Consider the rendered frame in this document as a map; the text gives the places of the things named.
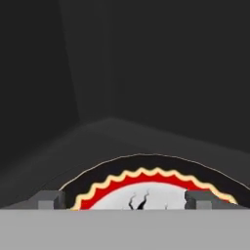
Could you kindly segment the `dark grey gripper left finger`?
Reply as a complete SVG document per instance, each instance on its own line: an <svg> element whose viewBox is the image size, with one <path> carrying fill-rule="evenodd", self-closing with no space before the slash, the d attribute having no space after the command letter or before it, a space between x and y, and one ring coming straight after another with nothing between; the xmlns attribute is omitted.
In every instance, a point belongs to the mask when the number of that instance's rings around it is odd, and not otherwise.
<svg viewBox="0 0 250 250"><path fill-rule="evenodd" d="M62 190L41 190L25 201L7 206L7 209L57 210L65 208Z"/></svg>

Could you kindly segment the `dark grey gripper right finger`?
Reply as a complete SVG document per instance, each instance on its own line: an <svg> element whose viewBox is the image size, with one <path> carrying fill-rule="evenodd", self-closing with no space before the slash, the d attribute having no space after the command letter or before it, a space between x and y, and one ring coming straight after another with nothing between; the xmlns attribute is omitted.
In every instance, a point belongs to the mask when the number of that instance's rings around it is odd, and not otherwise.
<svg viewBox="0 0 250 250"><path fill-rule="evenodd" d="M244 209L244 206L226 202L211 191L187 190L185 208L193 210Z"/></svg>

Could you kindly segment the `dark microwave oven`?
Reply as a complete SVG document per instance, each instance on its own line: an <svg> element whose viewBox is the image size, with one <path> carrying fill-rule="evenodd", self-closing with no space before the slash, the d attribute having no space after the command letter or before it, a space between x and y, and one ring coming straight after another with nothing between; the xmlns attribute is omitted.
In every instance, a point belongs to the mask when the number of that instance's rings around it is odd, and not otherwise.
<svg viewBox="0 0 250 250"><path fill-rule="evenodd" d="M142 166L250 206L250 0L0 0L0 208Z"/></svg>

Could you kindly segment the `black red white patterned plate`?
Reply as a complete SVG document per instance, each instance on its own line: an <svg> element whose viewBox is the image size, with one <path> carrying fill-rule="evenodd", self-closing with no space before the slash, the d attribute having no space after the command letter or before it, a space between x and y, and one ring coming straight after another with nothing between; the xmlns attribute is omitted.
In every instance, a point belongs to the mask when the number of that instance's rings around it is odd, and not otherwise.
<svg viewBox="0 0 250 250"><path fill-rule="evenodd" d="M182 210L187 190L211 191L250 209L250 187L195 161L161 154L121 156L87 169L62 185L65 208Z"/></svg>

